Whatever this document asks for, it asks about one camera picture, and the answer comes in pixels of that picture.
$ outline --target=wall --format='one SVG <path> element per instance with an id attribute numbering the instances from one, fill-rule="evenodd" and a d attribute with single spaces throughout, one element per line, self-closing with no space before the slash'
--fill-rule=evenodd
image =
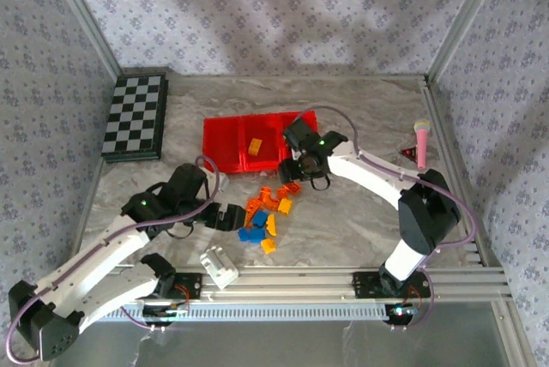
<path id="1" fill-rule="evenodd" d="M 68 258 L 99 160 L 113 82 L 64 0 L 1 0 L 0 10 L 5 334 L 9 288 L 20 279 L 35 281 Z"/>
<path id="2" fill-rule="evenodd" d="M 486 0 L 439 82 L 476 209 L 549 365 L 549 0 Z"/>
<path id="3" fill-rule="evenodd" d="M 87 0 L 123 67 L 425 73 L 463 0 Z"/>

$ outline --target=gray marble surface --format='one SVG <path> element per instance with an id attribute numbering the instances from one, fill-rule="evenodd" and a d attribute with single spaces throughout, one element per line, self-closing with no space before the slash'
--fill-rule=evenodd
<path id="1" fill-rule="evenodd" d="M 169 97 L 160 161 L 108 165 L 100 179 L 82 245 L 89 243 L 133 194 L 166 181 L 173 170 L 192 162 L 202 149 L 205 117 L 300 111 L 308 105 L 334 105 L 358 125 L 360 146 L 374 155 L 406 168 L 414 164 L 398 154 L 415 144 L 413 123 L 426 117 L 416 81 L 364 79 L 198 78 L 168 75 Z M 350 135 L 346 121 L 330 111 L 318 111 L 321 133 L 329 129 Z M 436 143 L 430 140 L 428 166 L 444 172 Z M 273 173 L 230 176 L 219 202 L 245 205 L 261 186 L 276 188 Z M 217 232 L 196 226 L 184 241 L 158 236 L 146 248 L 129 257 L 134 262 L 150 252 L 161 253 L 176 267 L 197 265 L 210 245 L 222 245 L 237 265 L 243 266 L 379 266 L 399 239 L 396 211 L 380 197 L 355 183 L 334 177 L 328 191 L 316 192 L 305 185 L 294 199 L 288 217 L 276 215 L 278 248 L 266 255 L 259 244 L 244 244 L 236 232 Z M 184 235 L 187 227 L 173 232 Z M 454 230 L 449 239 L 457 239 Z M 444 250 L 431 261 L 433 267 L 463 265 L 463 252 Z"/>

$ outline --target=chessboard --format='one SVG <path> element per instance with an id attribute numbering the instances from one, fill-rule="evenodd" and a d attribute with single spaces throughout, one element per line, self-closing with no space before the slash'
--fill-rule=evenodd
<path id="1" fill-rule="evenodd" d="M 164 74 L 118 78 L 101 151 L 107 163 L 160 158 L 167 89 Z"/>

